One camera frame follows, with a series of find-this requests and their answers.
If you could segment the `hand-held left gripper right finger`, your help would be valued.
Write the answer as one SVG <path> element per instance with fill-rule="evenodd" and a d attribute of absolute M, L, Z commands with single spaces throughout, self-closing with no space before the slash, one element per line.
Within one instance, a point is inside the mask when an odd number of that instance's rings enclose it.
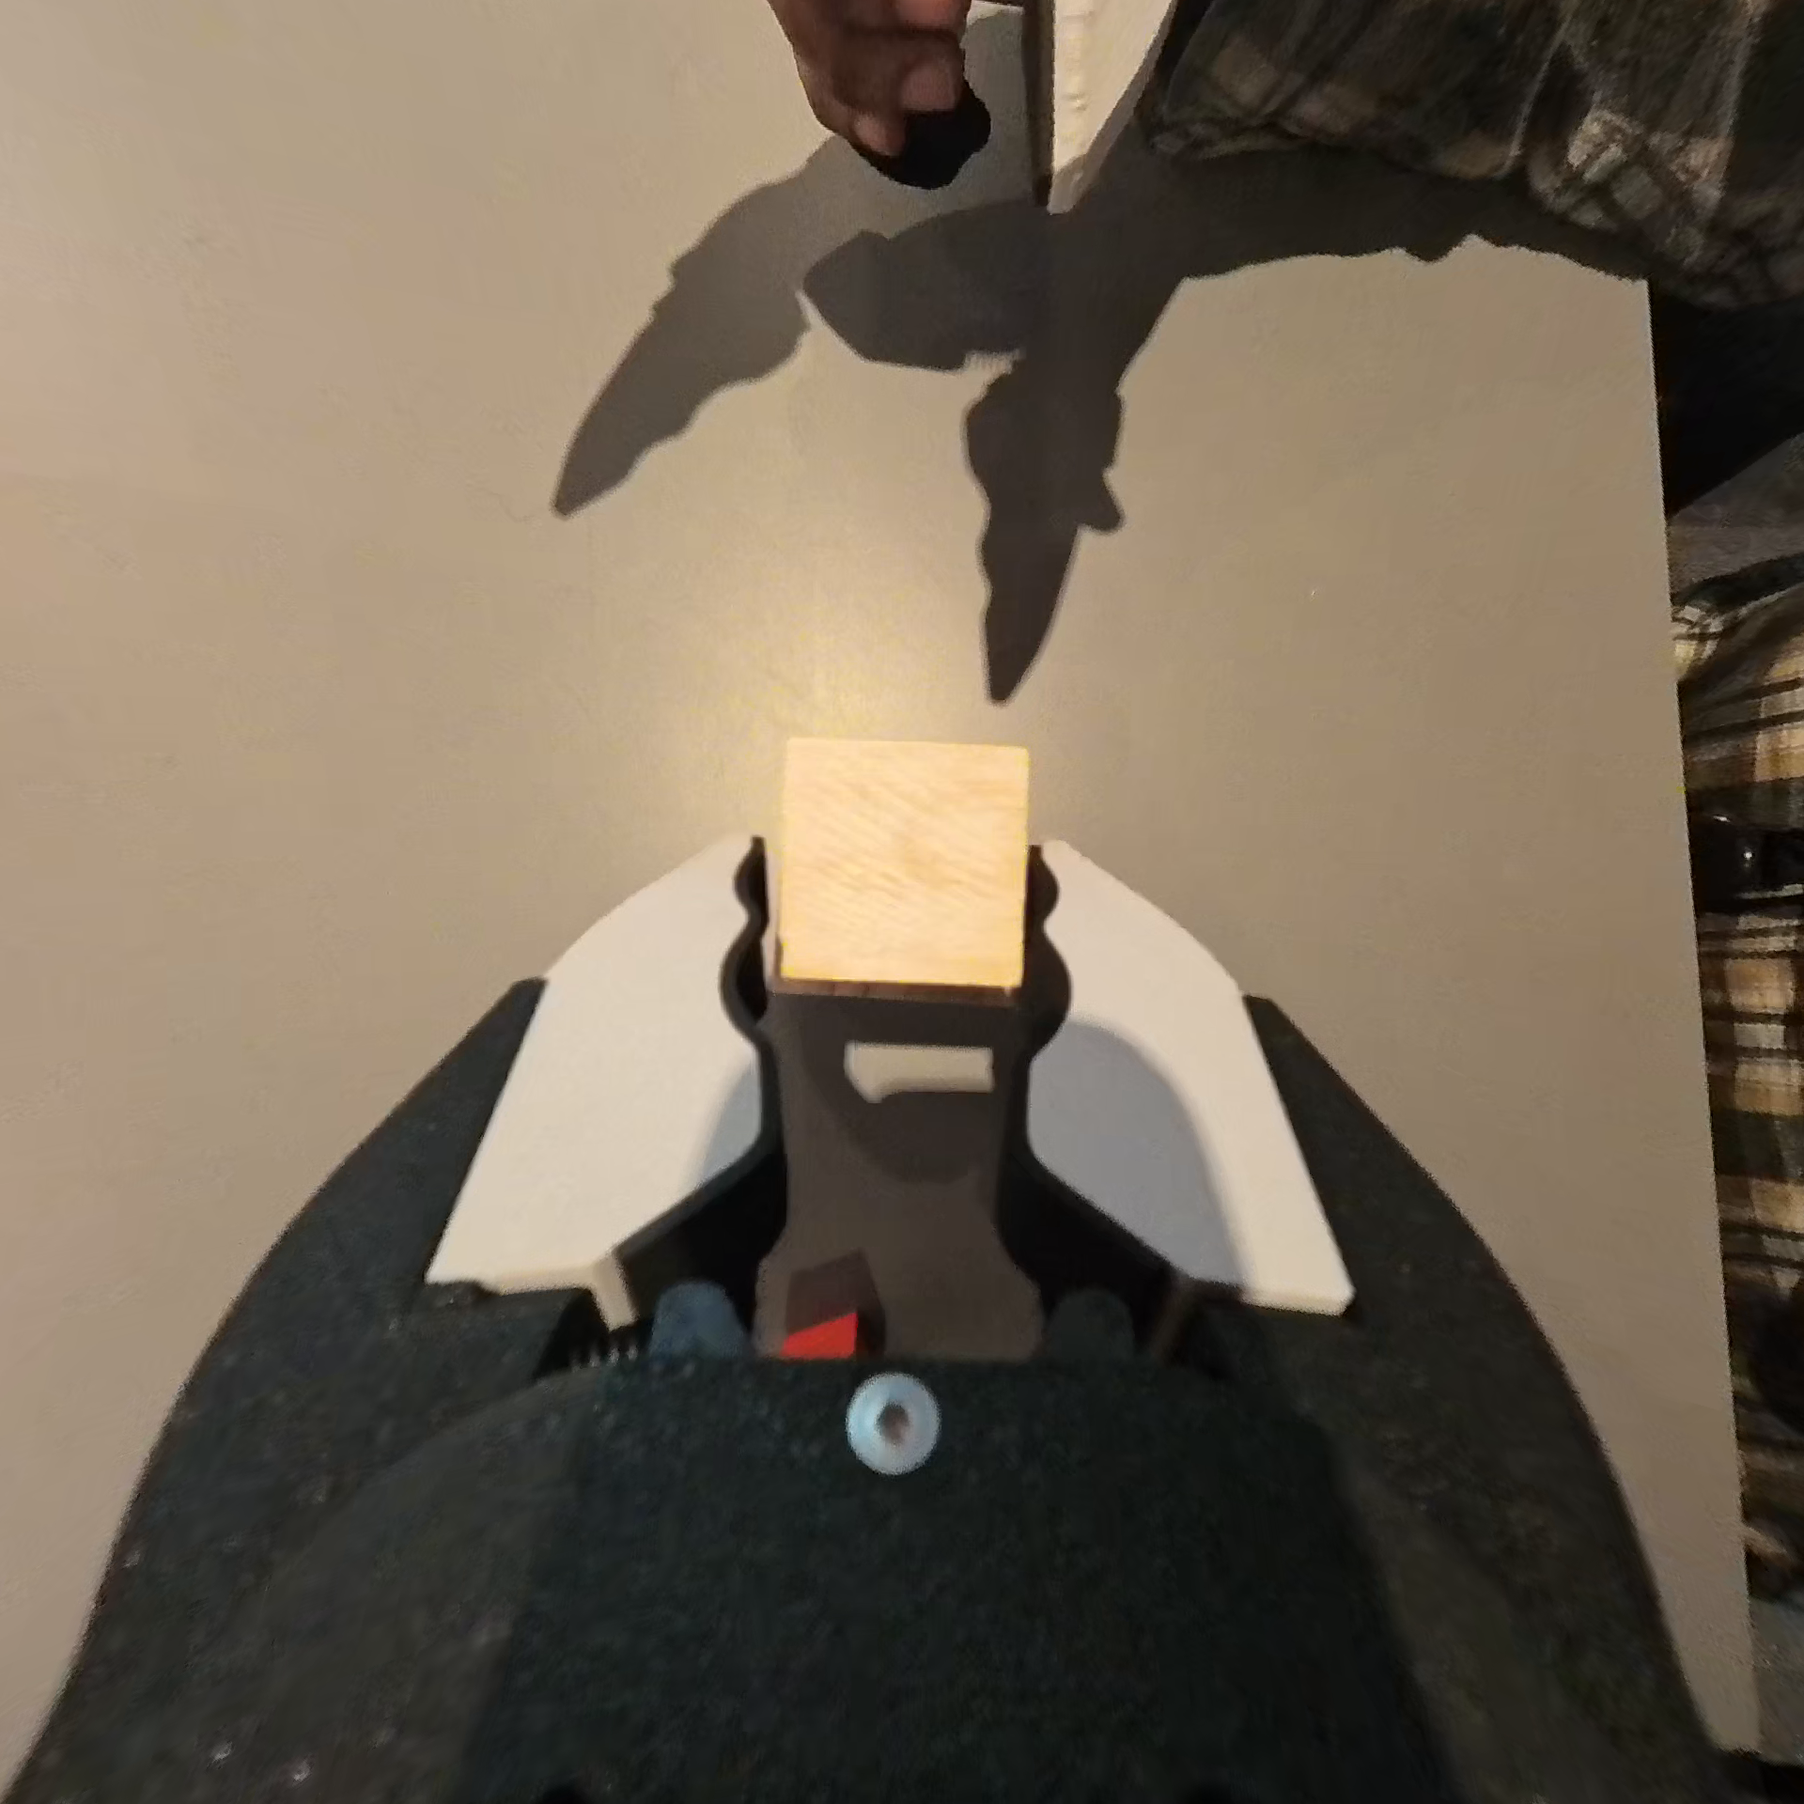
<path fill-rule="evenodd" d="M 1027 1146 L 1165 1274 L 1340 1318 L 1338 1238 L 1244 988 L 1152 899 L 1068 842 L 1041 845 L 1049 949 L 1070 992 L 1027 1075 Z"/>

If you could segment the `person's right hand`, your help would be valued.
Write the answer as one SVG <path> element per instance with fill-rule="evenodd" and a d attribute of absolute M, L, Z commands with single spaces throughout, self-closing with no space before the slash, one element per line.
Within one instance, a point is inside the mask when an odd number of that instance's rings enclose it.
<path fill-rule="evenodd" d="M 966 1 L 772 1 L 816 119 L 881 156 L 965 89 Z"/>

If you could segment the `person's right forearm plaid sleeve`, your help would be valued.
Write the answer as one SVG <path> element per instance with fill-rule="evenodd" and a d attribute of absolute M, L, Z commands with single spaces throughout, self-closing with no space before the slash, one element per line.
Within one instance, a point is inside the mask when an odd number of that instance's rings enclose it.
<path fill-rule="evenodd" d="M 1508 184 L 1696 305 L 1800 301 L 1800 1 L 1178 4 L 1139 119 Z"/>

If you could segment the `red wooden cube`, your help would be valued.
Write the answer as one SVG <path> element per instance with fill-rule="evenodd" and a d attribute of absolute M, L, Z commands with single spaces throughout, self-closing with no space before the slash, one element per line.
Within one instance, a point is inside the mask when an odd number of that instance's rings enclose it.
<path fill-rule="evenodd" d="M 769 1251 L 756 1274 L 751 1339 L 779 1361 L 857 1361 L 887 1348 L 887 1306 L 868 1251 Z"/>

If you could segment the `natural wooden cube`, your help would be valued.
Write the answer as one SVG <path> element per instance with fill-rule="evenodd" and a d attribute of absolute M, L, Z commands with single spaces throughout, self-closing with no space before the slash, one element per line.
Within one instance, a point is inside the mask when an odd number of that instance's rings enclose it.
<path fill-rule="evenodd" d="M 782 759 L 774 977 L 799 994 L 1002 999 L 1027 958 L 1030 756 L 795 736 Z"/>

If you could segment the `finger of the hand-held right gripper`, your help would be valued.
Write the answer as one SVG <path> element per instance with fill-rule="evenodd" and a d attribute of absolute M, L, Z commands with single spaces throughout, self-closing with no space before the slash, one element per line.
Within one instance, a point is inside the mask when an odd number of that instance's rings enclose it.
<path fill-rule="evenodd" d="M 1174 1 L 1024 1 L 1023 74 L 1030 186 L 1072 213 L 1130 124 Z"/>

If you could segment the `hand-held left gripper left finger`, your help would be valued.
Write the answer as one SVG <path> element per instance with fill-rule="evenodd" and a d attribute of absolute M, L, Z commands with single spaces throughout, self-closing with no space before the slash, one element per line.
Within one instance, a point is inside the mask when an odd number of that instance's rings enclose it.
<path fill-rule="evenodd" d="M 548 969 L 426 1279 L 581 1290 L 608 1327 L 634 1276 L 767 1141 L 761 1051 L 736 996 L 761 977 L 764 843 L 727 837 L 598 916 Z"/>

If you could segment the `person's plaid-clothed torso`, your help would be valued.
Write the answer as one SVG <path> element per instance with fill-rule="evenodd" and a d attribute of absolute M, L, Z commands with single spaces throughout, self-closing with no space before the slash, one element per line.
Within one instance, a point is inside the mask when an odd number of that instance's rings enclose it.
<path fill-rule="evenodd" d="M 1802 1572 L 1802 555 L 1674 606 L 1706 1095 L 1751 1588 Z"/>

